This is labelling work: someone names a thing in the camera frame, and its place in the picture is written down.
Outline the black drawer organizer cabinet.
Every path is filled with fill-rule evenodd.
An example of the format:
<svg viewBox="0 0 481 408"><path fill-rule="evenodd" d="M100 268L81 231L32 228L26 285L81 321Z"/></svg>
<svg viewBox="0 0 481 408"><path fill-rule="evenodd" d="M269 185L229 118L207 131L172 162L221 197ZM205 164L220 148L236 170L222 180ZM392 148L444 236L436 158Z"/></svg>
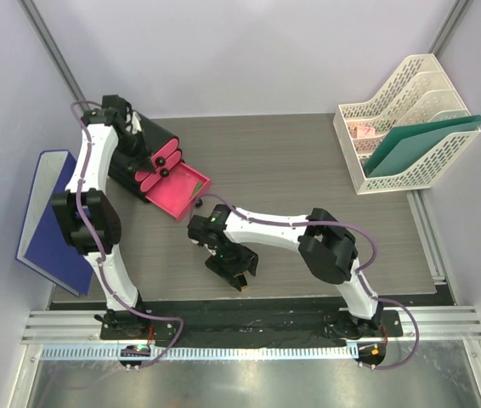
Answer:
<svg viewBox="0 0 481 408"><path fill-rule="evenodd" d="M172 176L173 168L184 161L179 138L146 116L134 111L128 130L139 144L125 153L117 147L112 154L108 175L142 202L146 194L163 179Z"/></svg>

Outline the pink drawer front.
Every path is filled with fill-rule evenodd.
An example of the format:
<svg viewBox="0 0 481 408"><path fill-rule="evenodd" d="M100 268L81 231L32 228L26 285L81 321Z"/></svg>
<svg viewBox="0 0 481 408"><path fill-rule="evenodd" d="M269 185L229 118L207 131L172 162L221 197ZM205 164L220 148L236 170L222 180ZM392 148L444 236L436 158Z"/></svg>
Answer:
<svg viewBox="0 0 481 408"><path fill-rule="evenodd" d="M193 197L192 192L198 182L202 182L203 186ZM160 180L145 194L145 198L180 222L211 185L212 181L207 176L185 163L179 163L167 178Z"/></svg>

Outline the green lipstick tube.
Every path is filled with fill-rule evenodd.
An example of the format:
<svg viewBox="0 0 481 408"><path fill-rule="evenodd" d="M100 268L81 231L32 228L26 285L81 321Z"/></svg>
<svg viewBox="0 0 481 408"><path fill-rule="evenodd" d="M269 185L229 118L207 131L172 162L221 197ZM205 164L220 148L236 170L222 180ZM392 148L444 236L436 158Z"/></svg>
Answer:
<svg viewBox="0 0 481 408"><path fill-rule="evenodd" d="M200 191L200 189L202 188L203 186L203 183L202 182L198 182L192 192L192 196L195 197L197 195L197 193Z"/></svg>

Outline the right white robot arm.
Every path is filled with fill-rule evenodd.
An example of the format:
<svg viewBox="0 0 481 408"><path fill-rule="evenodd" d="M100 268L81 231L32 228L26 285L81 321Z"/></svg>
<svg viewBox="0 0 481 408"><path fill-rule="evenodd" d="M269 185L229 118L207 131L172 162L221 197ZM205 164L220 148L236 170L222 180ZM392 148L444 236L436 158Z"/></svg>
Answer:
<svg viewBox="0 0 481 408"><path fill-rule="evenodd" d="M210 252L206 267L239 292L247 286L245 273L257 273L249 244L296 252L313 277L339 291L355 331L370 336L382 327L383 305L365 281L355 237L326 210L278 216L219 204L206 217L191 217L188 237Z"/></svg>

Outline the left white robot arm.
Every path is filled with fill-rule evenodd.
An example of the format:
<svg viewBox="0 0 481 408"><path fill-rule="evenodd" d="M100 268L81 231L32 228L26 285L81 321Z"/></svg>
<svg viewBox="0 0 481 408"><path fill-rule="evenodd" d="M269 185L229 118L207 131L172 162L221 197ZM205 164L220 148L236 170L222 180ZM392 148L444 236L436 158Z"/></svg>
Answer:
<svg viewBox="0 0 481 408"><path fill-rule="evenodd" d="M122 260L121 220L106 195L106 183L115 152L130 158L135 169L153 172L151 151L140 116L118 95L103 96L77 121L82 144L76 167L65 191L52 195L51 205L66 244L92 267L103 288L103 322L119 320L128 337L139 339L148 332L150 315Z"/></svg>

